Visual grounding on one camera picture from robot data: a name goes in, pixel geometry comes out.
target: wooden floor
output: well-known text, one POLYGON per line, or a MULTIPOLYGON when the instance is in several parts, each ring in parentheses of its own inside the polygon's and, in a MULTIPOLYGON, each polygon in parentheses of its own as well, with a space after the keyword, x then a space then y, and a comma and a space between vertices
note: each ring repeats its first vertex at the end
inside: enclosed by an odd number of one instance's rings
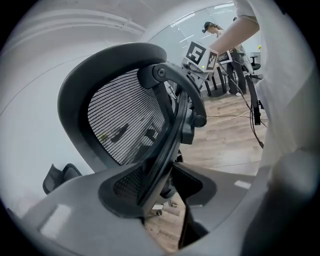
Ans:
MULTIPOLYGON (((250 95, 245 99, 250 105, 250 95)), ((242 97, 224 95, 220 98, 205 98, 207 125, 195 129, 192 145, 182 144, 185 163, 213 169, 221 172, 255 175, 262 155, 250 127, 250 113, 234 118, 248 111, 242 97)), ((261 119, 268 126, 266 113, 261 110, 261 119)), ((266 128, 256 125, 259 139, 265 141, 266 128)), ((183 226, 185 206, 178 194, 172 198, 178 204, 179 216, 162 211, 163 215, 145 222, 145 228, 156 241, 168 252, 178 249, 178 241, 183 226)))

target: glass wall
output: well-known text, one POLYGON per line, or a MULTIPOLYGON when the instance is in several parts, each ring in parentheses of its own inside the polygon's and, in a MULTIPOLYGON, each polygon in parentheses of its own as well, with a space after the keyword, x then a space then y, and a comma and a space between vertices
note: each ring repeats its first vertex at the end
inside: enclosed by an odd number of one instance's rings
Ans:
MULTIPOLYGON (((149 42, 158 45, 167 52, 167 60, 180 65, 183 53, 190 41, 200 42, 206 46, 217 40, 215 34, 202 33, 205 22, 213 22, 226 30, 236 17, 233 2, 226 2, 188 13, 154 36, 149 42)), ((261 44, 259 32, 246 40, 242 45, 249 56, 258 51, 261 44)))

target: person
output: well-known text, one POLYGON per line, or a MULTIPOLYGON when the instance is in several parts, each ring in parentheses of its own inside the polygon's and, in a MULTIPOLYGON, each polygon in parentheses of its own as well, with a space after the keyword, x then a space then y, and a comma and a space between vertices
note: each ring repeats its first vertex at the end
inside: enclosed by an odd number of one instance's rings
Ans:
MULTIPOLYGON (((211 34, 216 34, 217 38, 219 38, 219 36, 221 36, 221 34, 224 32, 224 30, 219 25, 212 23, 210 21, 207 21, 204 24, 204 30, 202 30, 202 32, 205 33, 206 31, 208 31, 211 34)), ((238 92, 236 85, 231 81, 231 79, 235 83, 237 82, 235 81, 233 76, 233 72, 235 71, 238 76, 239 88, 241 89, 243 94, 247 93, 246 80, 245 80, 245 76, 244 76, 242 65, 241 65, 241 63, 243 62, 241 60, 241 55, 240 55, 240 54, 243 54, 242 45, 239 44, 231 48, 229 51, 232 57, 232 62, 229 62, 226 65, 226 73, 228 74, 228 85, 230 87, 230 90, 227 91, 227 94, 241 96, 241 94, 238 92)))
POLYGON ((210 48, 224 53, 260 31, 263 79, 255 90, 269 120, 260 167, 298 149, 319 148, 320 76, 304 36, 274 1, 233 2, 237 19, 210 48))

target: mesh backrest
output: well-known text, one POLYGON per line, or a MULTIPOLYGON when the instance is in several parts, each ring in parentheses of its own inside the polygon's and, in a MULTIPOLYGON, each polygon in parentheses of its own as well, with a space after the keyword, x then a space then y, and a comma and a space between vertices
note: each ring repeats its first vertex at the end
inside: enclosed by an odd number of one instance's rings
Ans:
POLYGON ((95 136, 120 165, 137 162, 165 122, 154 91, 140 85, 137 71, 108 82, 94 94, 88 107, 95 136))
POLYGON ((114 183, 114 193, 129 204, 136 205, 142 188, 142 177, 144 175, 142 166, 132 171, 114 183))

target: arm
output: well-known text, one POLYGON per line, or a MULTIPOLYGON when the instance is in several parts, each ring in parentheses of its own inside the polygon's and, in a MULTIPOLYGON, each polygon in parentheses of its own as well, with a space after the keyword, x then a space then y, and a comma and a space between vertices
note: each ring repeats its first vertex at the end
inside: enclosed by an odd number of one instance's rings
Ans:
POLYGON ((223 54, 231 48, 243 43, 259 31, 259 24, 256 17, 237 18, 227 30, 209 47, 223 54))

